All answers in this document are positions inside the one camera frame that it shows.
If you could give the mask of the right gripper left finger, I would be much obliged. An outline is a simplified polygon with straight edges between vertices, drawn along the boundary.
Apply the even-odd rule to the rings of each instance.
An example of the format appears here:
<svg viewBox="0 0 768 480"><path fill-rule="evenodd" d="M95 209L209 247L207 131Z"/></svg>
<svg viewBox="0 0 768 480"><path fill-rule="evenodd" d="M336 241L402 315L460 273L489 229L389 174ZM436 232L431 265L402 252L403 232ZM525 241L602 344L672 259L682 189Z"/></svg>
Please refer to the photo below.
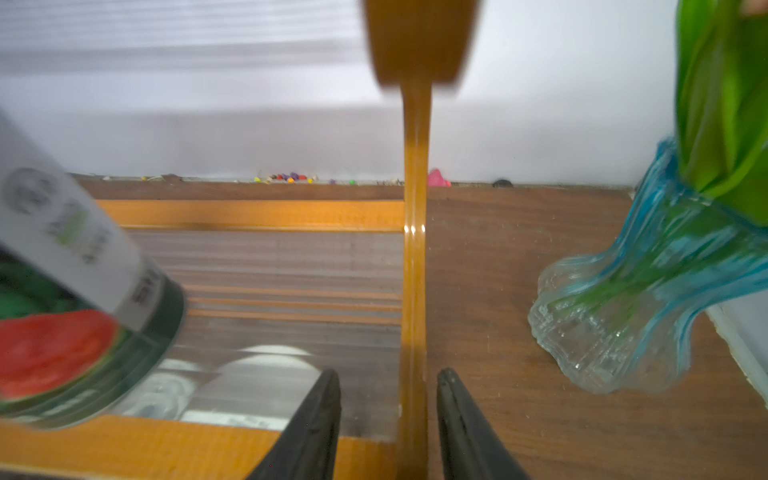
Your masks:
<svg viewBox="0 0 768 480"><path fill-rule="evenodd" d="M341 419L338 373L323 371L249 480L325 480L334 476Z"/></svg>

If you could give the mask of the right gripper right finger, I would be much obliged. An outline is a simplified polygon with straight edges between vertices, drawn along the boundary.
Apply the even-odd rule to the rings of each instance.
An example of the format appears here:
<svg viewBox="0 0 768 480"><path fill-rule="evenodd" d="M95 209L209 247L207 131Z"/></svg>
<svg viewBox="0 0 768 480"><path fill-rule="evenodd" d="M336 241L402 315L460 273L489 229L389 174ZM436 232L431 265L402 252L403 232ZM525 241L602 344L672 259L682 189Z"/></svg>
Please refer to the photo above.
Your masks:
<svg viewBox="0 0 768 480"><path fill-rule="evenodd" d="M527 479L458 373L437 375L437 413L443 475L449 480Z"/></svg>

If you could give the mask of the watermelon seed can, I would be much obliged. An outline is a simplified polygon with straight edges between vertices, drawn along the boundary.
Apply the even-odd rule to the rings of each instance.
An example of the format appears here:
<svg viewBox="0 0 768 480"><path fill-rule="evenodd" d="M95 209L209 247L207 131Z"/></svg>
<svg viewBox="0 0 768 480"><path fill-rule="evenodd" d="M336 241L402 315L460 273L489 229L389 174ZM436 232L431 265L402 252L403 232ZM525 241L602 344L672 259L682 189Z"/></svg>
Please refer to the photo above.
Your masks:
<svg viewBox="0 0 768 480"><path fill-rule="evenodd" d="M161 363L187 300L96 201L1 120L1 416L88 421Z"/></svg>

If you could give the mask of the white seed can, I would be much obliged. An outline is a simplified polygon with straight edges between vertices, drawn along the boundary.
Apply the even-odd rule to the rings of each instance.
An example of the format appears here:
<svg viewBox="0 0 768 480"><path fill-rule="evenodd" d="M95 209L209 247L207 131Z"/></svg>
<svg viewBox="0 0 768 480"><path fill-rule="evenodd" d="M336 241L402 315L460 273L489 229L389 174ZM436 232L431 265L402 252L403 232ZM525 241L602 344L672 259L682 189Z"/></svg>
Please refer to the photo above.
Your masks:
<svg viewBox="0 0 768 480"><path fill-rule="evenodd" d="M219 367L192 395L184 422L283 430L320 376L301 349L265 345Z"/></svg>

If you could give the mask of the wooden three-tier shelf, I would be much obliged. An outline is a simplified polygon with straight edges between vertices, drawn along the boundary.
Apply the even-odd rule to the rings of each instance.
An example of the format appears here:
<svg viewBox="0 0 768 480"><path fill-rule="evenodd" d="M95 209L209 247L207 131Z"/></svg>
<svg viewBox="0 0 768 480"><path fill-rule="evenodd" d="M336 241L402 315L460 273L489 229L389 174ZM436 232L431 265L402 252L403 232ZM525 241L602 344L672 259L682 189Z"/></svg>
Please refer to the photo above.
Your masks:
<svg viewBox="0 0 768 480"><path fill-rule="evenodd" d="M428 470L425 252L432 89L454 83L470 43L474 1L368 1L364 5L375 75L397 86L404 107L404 198L380 203L329 202L307 213L286 202L96 202L127 228L401 231L404 284L397 436L393 444L341 438L334 476L423 479ZM1 466L38 475L118 479L247 476L282 433L110 417L107 411L56 430L1 416Z"/></svg>

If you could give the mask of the blue glass vase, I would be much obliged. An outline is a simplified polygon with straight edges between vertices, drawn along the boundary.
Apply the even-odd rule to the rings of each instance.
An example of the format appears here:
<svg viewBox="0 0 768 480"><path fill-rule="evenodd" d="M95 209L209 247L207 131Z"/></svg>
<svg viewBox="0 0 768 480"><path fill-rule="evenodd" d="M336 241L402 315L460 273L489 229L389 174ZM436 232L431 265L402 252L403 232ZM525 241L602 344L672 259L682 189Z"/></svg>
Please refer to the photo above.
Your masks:
<svg viewBox="0 0 768 480"><path fill-rule="evenodd" d="M699 313L766 286L766 230L687 187L669 139L613 244L543 270L528 322L576 386L655 394L687 373Z"/></svg>

